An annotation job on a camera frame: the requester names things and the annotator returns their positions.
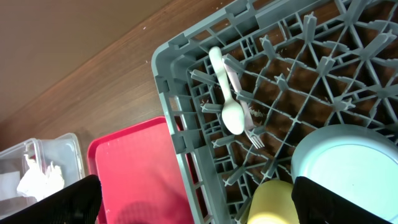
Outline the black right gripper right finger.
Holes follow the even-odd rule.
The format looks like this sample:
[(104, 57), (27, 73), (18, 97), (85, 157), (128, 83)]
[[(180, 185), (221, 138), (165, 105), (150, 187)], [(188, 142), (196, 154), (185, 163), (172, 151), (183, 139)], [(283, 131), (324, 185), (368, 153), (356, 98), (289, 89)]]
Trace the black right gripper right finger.
[(389, 223), (306, 177), (295, 179), (292, 200), (300, 224)]

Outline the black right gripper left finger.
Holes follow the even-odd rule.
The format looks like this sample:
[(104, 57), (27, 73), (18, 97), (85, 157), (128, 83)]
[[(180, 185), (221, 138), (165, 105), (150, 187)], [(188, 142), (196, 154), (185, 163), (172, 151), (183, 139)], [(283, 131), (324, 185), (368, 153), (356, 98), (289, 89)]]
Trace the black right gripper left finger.
[(1, 220), (2, 224), (94, 223), (102, 204), (97, 175), (69, 185), (57, 193)]

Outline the yellow plastic cup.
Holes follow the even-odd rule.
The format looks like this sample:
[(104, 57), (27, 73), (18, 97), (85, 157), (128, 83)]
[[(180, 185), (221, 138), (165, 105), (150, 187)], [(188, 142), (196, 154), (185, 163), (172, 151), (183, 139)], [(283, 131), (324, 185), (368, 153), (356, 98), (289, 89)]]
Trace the yellow plastic cup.
[(292, 191), (293, 185), (282, 180), (261, 184), (252, 198), (248, 224), (299, 224)]

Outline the white napkin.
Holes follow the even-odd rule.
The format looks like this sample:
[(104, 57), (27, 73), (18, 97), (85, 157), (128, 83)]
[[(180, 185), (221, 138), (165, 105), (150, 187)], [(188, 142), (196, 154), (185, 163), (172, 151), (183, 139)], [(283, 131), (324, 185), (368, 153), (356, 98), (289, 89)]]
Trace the white napkin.
[(52, 161), (45, 172), (42, 172), (35, 159), (27, 156), (25, 159), (29, 169), (17, 186), (18, 195), (34, 197), (39, 202), (64, 188), (65, 181), (60, 166), (55, 166)]

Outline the light blue bowl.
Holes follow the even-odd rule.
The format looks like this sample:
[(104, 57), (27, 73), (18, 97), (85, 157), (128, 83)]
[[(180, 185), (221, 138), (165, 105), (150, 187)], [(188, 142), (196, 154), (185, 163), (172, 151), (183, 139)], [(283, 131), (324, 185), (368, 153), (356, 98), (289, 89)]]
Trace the light blue bowl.
[(397, 223), (397, 146), (376, 131), (352, 124), (312, 131), (295, 147), (291, 174)]

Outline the white plastic spoon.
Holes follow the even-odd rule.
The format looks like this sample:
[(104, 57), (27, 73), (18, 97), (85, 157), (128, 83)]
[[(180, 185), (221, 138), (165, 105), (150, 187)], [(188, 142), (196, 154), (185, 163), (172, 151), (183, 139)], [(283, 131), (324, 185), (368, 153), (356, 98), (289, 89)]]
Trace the white plastic spoon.
[(221, 118), (232, 134), (242, 134), (244, 131), (244, 113), (241, 105), (232, 97), (228, 76), (222, 61), (221, 49), (212, 47), (208, 55), (224, 97)]

